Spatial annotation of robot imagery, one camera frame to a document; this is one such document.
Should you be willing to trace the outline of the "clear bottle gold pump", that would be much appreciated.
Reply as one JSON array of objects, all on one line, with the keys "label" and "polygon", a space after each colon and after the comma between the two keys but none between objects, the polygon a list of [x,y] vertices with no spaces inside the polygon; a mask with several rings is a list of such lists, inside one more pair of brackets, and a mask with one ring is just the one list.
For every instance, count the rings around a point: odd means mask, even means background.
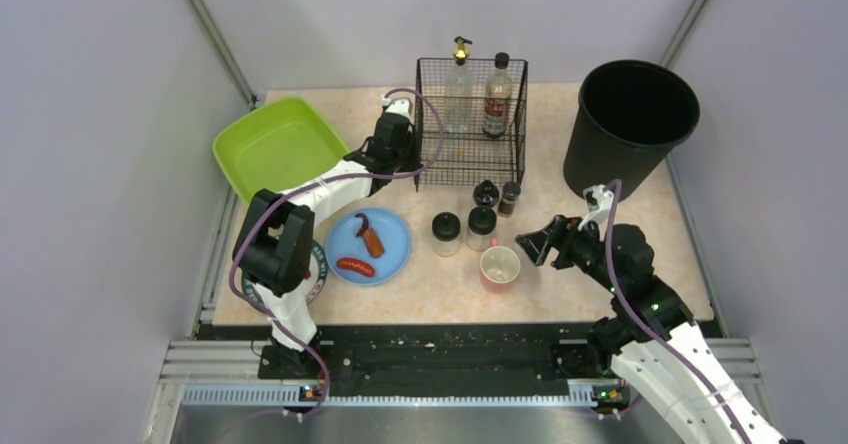
[{"label": "clear bottle gold pump", "polygon": [[474,87],[473,71],[469,65],[472,41],[462,36],[454,39],[453,64],[445,76],[445,121],[449,132],[469,131]]}]

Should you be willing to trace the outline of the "brown sauce bottle black cap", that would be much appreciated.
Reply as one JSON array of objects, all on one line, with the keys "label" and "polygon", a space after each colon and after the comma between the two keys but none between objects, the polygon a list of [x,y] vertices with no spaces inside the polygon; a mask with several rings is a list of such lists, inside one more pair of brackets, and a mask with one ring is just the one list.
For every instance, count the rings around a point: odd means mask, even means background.
[{"label": "brown sauce bottle black cap", "polygon": [[499,52],[494,58],[494,71],[489,75],[484,88],[484,117],[482,132],[491,139],[499,139],[506,133],[507,117],[514,81],[508,67],[510,56]]}]

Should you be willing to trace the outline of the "clear jar black lid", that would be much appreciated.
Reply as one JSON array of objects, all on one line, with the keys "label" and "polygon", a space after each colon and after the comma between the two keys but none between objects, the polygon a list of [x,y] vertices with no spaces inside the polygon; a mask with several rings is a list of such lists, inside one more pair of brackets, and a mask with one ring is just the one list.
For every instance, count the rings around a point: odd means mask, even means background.
[{"label": "clear jar black lid", "polygon": [[438,213],[431,222],[433,250],[441,257],[451,257],[459,251],[461,221],[452,212]]},{"label": "clear jar black lid", "polygon": [[485,206],[474,207],[468,215],[466,243],[475,251],[492,246],[497,228],[496,212]]}]

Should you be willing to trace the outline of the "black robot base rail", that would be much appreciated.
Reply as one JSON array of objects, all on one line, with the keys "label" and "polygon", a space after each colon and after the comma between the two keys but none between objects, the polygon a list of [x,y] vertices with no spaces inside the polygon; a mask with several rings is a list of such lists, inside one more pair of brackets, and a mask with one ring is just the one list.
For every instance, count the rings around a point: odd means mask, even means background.
[{"label": "black robot base rail", "polygon": [[560,397],[622,401],[626,380],[587,341],[587,323],[321,325],[316,356],[262,350],[258,376],[326,384],[333,398]]}]

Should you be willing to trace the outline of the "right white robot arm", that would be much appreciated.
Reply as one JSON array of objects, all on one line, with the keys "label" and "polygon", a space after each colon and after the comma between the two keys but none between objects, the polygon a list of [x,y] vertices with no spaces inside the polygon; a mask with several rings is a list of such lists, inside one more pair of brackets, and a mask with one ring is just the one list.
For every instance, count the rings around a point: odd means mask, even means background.
[{"label": "right white robot arm", "polygon": [[685,443],[785,443],[720,363],[692,312],[654,272],[642,230],[615,224],[612,238],[595,223],[555,216],[516,244],[536,266],[576,268],[612,295],[614,315],[587,333],[597,367],[629,384]]}]

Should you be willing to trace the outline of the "black wire basket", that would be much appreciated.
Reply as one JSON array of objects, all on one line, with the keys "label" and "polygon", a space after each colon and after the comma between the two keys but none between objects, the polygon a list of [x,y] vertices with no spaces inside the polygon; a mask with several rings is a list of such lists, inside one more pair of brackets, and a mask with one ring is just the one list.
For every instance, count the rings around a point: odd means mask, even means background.
[{"label": "black wire basket", "polygon": [[445,125],[445,136],[439,139],[439,125],[429,105],[416,100],[414,123],[424,159],[435,152],[437,162],[420,176],[423,185],[475,186],[483,180],[498,185],[508,181],[523,181],[525,173],[526,122],[528,97],[528,62],[511,59],[508,67],[514,81],[507,117],[506,133],[491,139],[482,132],[484,88],[494,71],[493,59],[470,59],[474,87],[471,122],[466,133],[451,133],[445,121],[445,76],[453,64],[452,58],[422,57],[416,62],[415,89],[427,97]]}]

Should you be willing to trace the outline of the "black pepper grinder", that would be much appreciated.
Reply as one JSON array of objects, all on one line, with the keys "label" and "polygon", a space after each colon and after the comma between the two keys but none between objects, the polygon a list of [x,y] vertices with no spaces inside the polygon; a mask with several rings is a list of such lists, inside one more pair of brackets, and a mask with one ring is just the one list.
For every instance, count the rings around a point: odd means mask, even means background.
[{"label": "black pepper grinder", "polygon": [[483,180],[475,186],[472,198],[476,206],[494,208],[500,200],[499,187],[491,180]]}]

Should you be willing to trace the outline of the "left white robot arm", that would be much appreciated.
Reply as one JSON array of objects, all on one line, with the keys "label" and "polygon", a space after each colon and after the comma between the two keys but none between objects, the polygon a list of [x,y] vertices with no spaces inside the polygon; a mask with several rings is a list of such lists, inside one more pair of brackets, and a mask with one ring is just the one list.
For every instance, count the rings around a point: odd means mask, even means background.
[{"label": "left white robot arm", "polygon": [[410,115],[384,111],[373,135],[329,171],[299,187],[262,189],[252,197],[233,266],[252,285],[248,302],[272,326],[271,342],[262,354],[269,367],[262,377],[279,371],[285,378],[309,378],[325,371],[306,299],[316,226],[392,181],[414,176],[421,167]]}]

